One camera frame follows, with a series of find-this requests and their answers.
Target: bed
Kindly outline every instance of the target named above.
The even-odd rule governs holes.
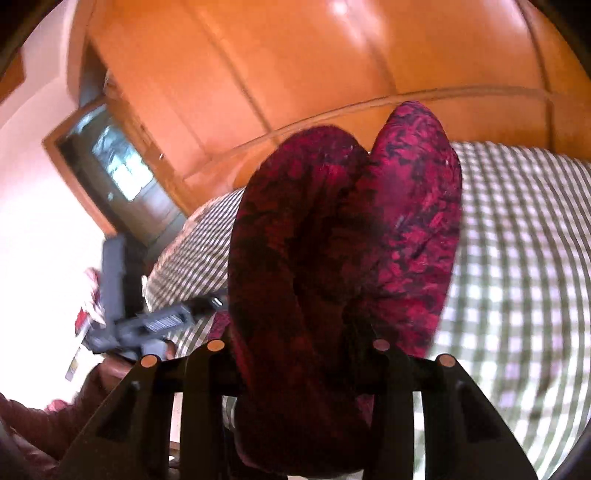
[[[453,278],[429,357],[459,359],[505,419],[541,479],[589,419],[591,164],[539,148],[452,144],[463,170]],[[150,309],[221,288],[243,189],[198,210],[151,273]],[[213,319],[172,340],[187,355]],[[232,424],[235,399],[224,400]],[[424,477],[415,405],[415,479]]]

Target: brown jacket sleeve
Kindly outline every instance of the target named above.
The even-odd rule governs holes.
[[[27,408],[0,394],[0,417],[19,436],[55,460],[60,460],[107,394],[99,366],[96,366],[86,377],[74,403],[66,408],[45,412]]]

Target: window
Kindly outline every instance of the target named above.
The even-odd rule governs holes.
[[[92,153],[130,202],[154,178],[138,151],[115,125],[102,131]]]

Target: door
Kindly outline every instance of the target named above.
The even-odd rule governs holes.
[[[60,144],[85,190],[117,230],[148,248],[153,264],[186,217],[154,178],[106,106],[80,120]]]

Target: hand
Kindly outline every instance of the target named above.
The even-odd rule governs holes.
[[[165,340],[167,344],[166,360],[172,360],[177,353],[176,345]],[[129,373],[133,363],[117,355],[108,355],[98,366],[100,381],[107,393],[111,393],[119,382]]]

